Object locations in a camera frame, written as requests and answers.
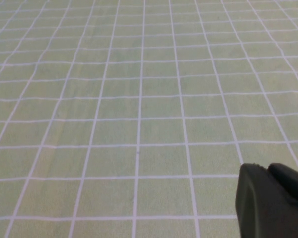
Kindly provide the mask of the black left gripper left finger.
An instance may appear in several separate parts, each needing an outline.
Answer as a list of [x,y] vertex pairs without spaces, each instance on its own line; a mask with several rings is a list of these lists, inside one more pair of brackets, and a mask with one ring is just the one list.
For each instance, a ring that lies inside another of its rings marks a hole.
[[298,238],[298,201],[268,168],[241,165],[235,207],[243,238]]

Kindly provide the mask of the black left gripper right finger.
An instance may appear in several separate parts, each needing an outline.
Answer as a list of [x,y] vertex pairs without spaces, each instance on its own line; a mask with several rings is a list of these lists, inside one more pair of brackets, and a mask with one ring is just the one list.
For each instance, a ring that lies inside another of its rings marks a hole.
[[268,171],[279,185],[298,201],[298,172],[281,163],[271,163]]

